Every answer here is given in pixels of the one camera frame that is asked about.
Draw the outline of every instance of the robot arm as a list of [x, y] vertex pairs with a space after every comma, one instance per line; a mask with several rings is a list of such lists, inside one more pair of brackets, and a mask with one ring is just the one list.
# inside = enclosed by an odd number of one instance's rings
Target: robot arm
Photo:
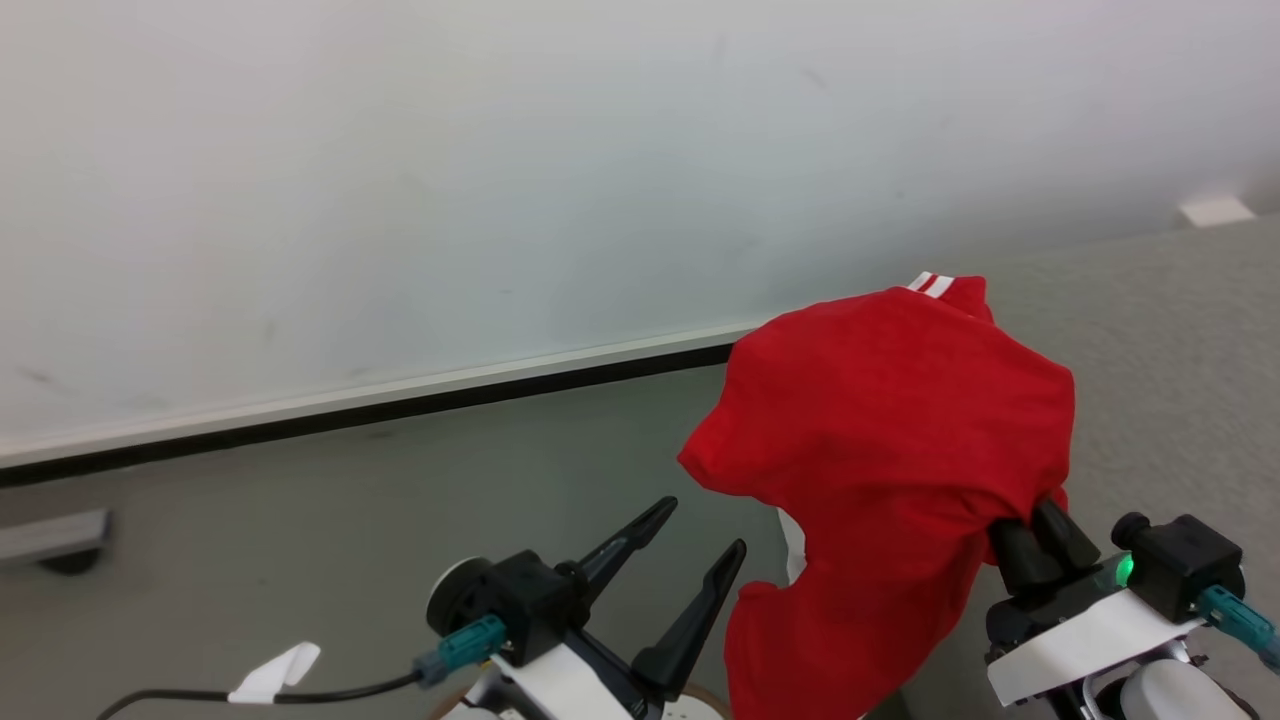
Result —
[[730, 544], [685, 611], [631, 664], [591, 637], [585, 625], [591, 603], [675, 509], [676, 498], [663, 498], [576, 562], [549, 568], [525, 551], [497, 564], [467, 560], [449, 570], [428, 602], [431, 629], [448, 635], [497, 616], [507, 626], [507, 644], [447, 717], [662, 717], [664, 703], [678, 698], [689, 680], [746, 557], [746, 543]]
[[[1029, 527], [988, 534], [1012, 596], [987, 611], [987, 676], [1002, 705], [1043, 698], [1065, 720], [1247, 720], [1257, 714], [1199, 671], [1187, 635], [1203, 625], [1244, 641], [1275, 669], [1275, 628], [1240, 600], [1240, 548], [1190, 515], [1152, 527], [1130, 512], [1101, 552], [1051, 501]], [[1102, 673], [1135, 665], [1096, 692]]]

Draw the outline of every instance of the gray floor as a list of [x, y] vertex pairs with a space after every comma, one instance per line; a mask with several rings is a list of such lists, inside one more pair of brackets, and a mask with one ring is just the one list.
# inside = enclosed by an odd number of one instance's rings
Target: gray floor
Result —
[[[675, 461], [722, 377], [672, 373], [3, 492], [0, 524], [109, 506], [116, 534], [87, 577], [0, 574], [0, 717], [83, 719], [142, 687], [225, 688], [302, 639], [324, 650], [306, 689], [389, 678], [431, 642], [424, 601], [453, 561], [526, 547], [577, 557], [676, 495], [680, 510], [590, 624], [630, 657], [733, 538], [750, 546], [740, 582], [783, 579], [773, 512], [701, 491]], [[694, 679], [723, 694], [722, 642], [723, 619]], [[410, 719], [436, 697], [150, 703], [127, 719]]]

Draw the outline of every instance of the red t-shirt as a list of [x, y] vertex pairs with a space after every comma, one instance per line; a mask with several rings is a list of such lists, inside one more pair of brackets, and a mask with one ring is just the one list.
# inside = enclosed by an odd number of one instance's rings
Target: red t-shirt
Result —
[[787, 511], [808, 560], [794, 585], [739, 596], [724, 656], [740, 720], [874, 708], [960, 618], [987, 525], [1061, 492], [1071, 373], [997, 328], [984, 297], [983, 278], [925, 273], [733, 347], [680, 462]]

